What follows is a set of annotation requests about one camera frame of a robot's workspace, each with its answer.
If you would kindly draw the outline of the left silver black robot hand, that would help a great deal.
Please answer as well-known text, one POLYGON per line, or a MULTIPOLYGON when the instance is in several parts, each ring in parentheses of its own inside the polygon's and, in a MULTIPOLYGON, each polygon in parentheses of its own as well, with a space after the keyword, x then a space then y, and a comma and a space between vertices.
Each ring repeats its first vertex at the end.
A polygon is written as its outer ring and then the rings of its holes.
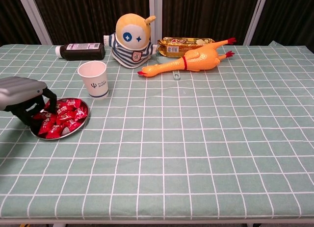
POLYGON ((56 112, 57 96, 46 83, 18 76, 0 78, 0 111, 11 112, 31 128, 41 126, 42 121, 33 116, 44 108, 43 96, 49 98, 48 111, 56 112))

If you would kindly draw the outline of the dark bottle with white cap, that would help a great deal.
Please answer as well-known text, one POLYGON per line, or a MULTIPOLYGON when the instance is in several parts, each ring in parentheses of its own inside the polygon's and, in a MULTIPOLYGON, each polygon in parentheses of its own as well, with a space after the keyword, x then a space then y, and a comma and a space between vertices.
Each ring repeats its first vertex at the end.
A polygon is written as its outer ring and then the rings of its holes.
POLYGON ((103 43, 71 43, 55 47, 58 58, 68 61, 102 60, 105 56, 103 43))

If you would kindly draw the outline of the white paper cup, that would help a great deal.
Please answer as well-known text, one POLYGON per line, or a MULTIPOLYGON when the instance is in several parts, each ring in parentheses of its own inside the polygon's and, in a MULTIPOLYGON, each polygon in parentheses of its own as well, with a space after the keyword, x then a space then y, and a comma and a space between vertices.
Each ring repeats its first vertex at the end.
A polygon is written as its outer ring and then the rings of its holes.
POLYGON ((104 99, 109 94, 106 64, 101 61, 89 61, 78 67, 88 94, 94 99, 104 99))

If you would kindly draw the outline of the yellow plush doll striped shirt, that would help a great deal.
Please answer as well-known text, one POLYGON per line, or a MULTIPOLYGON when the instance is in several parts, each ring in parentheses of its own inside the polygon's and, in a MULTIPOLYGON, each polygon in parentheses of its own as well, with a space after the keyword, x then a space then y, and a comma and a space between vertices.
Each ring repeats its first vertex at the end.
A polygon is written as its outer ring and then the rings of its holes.
POLYGON ((103 37, 104 46, 111 47, 111 54, 122 66, 134 69, 157 51, 157 45, 151 43, 151 26, 156 16, 143 18, 129 13, 121 16, 115 32, 103 37))

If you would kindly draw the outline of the green checkered tablecloth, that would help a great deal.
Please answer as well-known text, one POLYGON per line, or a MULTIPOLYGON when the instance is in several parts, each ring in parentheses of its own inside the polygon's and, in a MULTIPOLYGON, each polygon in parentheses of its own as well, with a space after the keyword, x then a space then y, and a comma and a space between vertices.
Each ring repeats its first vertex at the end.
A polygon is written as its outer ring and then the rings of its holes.
POLYGON ((210 71, 140 77, 107 53, 109 96, 53 46, 0 47, 0 78, 77 97, 89 121, 54 141, 0 112, 0 219, 314 218, 314 53, 231 47, 210 71))

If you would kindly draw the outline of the gold biscuit package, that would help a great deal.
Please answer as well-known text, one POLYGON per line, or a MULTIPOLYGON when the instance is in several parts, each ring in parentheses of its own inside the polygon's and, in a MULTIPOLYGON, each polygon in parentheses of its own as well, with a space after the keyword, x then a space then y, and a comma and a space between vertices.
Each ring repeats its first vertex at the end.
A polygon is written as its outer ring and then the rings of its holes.
POLYGON ((165 57, 180 58, 189 50, 213 43, 211 38, 164 37, 158 40, 158 51, 165 57))

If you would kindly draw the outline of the yellow rubber chicken toy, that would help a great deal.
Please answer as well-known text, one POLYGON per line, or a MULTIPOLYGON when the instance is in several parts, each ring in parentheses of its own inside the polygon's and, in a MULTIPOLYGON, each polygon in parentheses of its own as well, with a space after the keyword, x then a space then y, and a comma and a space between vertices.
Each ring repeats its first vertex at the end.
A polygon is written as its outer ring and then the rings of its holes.
POLYGON ((199 72, 200 70, 210 70, 218 66, 221 60, 233 56, 235 53, 229 51, 219 55, 216 49, 226 44, 234 44, 236 38, 232 37, 224 41, 213 42, 201 46, 197 49, 187 51, 183 57, 164 64, 146 66, 137 72, 140 76, 152 77, 159 73, 174 70, 189 70, 199 72))

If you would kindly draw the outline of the grey partition frame post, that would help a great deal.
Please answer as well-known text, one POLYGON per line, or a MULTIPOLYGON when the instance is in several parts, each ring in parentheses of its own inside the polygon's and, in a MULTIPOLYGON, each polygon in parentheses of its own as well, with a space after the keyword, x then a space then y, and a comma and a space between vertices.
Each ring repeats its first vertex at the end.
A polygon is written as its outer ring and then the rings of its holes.
POLYGON ((151 42, 157 43, 158 39, 162 39, 162 0, 149 0, 150 16, 156 16, 151 23, 151 42))
POLYGON ((53 45, 35 0, 20 0, 42 45, 53 45))
POLYGON ((249 46, 251 44, 252 38, 254 36, 254 33, 256 31, 256 27, 258 25, 258 22, 260 20, 261 13, 263 11, 264 5, 266 0, 257 0, 257 4, 252 16, 252 19, 250 21, 248 30, 246 32, 246 36, 243 42, 244 46, 249 46))

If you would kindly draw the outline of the white table frame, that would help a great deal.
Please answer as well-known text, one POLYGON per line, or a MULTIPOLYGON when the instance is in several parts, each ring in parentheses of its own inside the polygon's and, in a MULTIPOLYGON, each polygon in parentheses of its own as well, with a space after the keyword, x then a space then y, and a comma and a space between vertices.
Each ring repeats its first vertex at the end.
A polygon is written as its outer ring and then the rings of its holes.
POLYGON ((300 219, 210 219, 210 220, 65 220, 0 219, 0 224, 314 224, 314 218, 300 219))

